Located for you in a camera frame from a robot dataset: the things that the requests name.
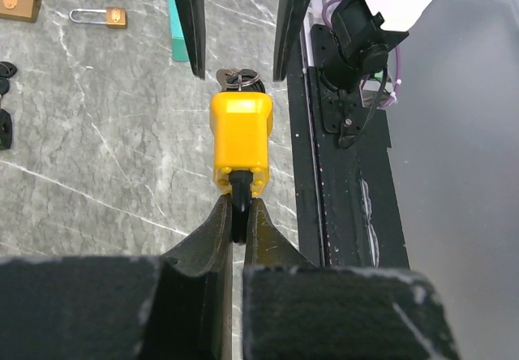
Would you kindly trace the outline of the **silver keys of yellow padlock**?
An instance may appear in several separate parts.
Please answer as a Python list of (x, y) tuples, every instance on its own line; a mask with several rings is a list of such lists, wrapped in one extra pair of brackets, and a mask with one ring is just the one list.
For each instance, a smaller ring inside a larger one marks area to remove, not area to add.
[(216, 73), (217, 82), (221, 86), (221, 90), (225, 91), (241, 91), (245, 87), (250, 87), (259, 80), (259, 74), (252, 69), (226, 69), (221, 68)]

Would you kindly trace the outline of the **small brass padlock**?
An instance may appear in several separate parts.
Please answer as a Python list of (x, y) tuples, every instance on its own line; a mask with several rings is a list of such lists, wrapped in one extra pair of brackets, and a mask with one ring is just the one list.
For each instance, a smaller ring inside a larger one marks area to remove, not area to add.
[(107, 28), (126, 29), (127, 11), (121, 7), (105, 9), (73, 9), (68, 14), (69, 20), (75, 24), (102, 25)]

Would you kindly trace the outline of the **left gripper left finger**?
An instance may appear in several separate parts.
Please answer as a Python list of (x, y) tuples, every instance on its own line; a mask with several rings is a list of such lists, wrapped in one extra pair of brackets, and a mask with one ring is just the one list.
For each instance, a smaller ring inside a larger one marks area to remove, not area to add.
[(4, 359), (229, 359), (231, 202), (163, 255), (1, 260)]

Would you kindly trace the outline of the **yellow black padlock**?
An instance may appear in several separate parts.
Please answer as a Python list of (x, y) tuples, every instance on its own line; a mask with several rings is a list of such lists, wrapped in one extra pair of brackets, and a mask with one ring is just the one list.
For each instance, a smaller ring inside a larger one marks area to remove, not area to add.
[(252, 201), (264, 192), (270, 178), (273, 100), (263, 86), (229, 84), (212, 97), (209, 112), (213, 181), (221, 194), (231, 198), (232, 239), (243, 244)]

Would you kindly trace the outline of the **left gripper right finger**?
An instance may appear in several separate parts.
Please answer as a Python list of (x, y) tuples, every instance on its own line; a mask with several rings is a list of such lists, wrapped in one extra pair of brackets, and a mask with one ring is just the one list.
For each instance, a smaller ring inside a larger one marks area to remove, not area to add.
[(316, 267), (251, 205), (242, 271), (246, 359), (457, 359), (433, 284), (402, 268)]

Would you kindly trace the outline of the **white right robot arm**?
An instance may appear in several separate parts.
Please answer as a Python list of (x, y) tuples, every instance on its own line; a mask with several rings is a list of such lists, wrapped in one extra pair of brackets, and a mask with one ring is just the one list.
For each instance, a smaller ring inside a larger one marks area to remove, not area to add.
[[(279, 0), (272, 78), (285, 79), (292, 49), (311, 0)], [(369, 49), (395, 48), (409, 34), (433, 0), (341, 0), (332, 14), (332, 30), (339, 40), (345, 76), (355, 83), (378, 71)], [(204, 0), (175, 0), (192, 74), (205, 77), (206, 26)]]

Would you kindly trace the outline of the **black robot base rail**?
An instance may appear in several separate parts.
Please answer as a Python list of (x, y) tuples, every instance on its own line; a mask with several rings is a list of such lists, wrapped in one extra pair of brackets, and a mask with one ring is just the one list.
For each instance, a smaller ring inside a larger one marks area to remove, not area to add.
[(317, 266), (408, 268), (385, 111), (366, 129), (359, 95), (331, 92), (319, 66), (336, 48), (315, 24), (287, 75), (299, 250)]

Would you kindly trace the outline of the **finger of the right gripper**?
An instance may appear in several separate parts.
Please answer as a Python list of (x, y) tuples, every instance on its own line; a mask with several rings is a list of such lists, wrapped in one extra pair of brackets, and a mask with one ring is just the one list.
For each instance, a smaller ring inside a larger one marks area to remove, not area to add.
[(206, 26), (204, 0), (175, 0), (175, 3), (192, 74), (199, 79), (205, 79)]
[(299, 38), (311, 0), (279, 0), (273, 55), (273, 80), (287, 76), (292, 49)]

